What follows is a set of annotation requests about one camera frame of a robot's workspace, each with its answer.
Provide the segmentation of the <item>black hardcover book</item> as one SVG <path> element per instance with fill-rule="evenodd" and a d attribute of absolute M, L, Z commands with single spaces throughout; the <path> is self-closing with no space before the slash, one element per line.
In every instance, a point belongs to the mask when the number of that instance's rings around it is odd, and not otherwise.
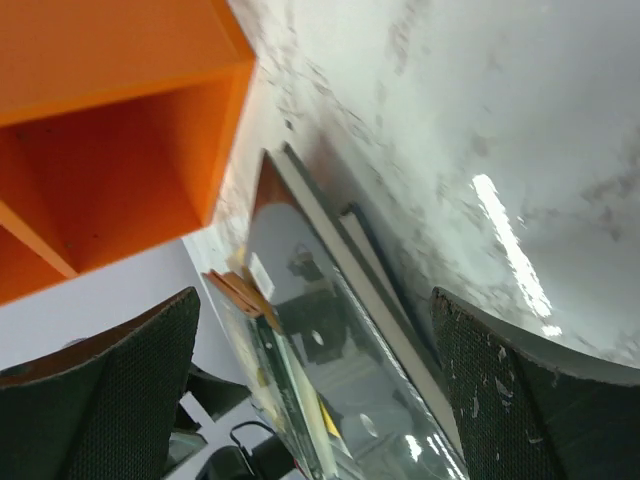
<path fill-rule="evenodd" d="M 260 155 L 245 258 L 274 318 L 263 338 L 318 394 L 341 477 L 468 477 L 433 342 L 290 147 Z"/>

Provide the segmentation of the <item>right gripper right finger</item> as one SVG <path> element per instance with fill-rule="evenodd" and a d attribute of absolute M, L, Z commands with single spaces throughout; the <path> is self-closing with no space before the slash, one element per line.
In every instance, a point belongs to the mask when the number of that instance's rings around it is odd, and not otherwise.
<path fill-rule="evenodd" d="M 431 318 L 472 479 L 636 479 L 639 371 L 436 287 Z"/>

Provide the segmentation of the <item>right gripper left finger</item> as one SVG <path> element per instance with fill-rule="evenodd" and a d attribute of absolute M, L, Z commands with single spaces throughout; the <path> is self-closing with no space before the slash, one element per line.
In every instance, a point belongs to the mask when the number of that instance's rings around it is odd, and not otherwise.
<path fill-rule="evenodd" d="M 160 479 L 200 313 L 188 287 L 1 372 L 4 479 Z"/>

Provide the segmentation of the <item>green Alice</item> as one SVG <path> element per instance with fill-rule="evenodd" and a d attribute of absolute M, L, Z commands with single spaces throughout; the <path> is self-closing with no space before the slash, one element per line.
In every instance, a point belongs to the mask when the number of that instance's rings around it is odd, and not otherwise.
<path fill-rule="evenodd" d="M 312 387 L 292 356 L 272 307 L 234 272 L 202 275 L 263 417 L 309 479 L 337 479 L 333 441 Z"/>

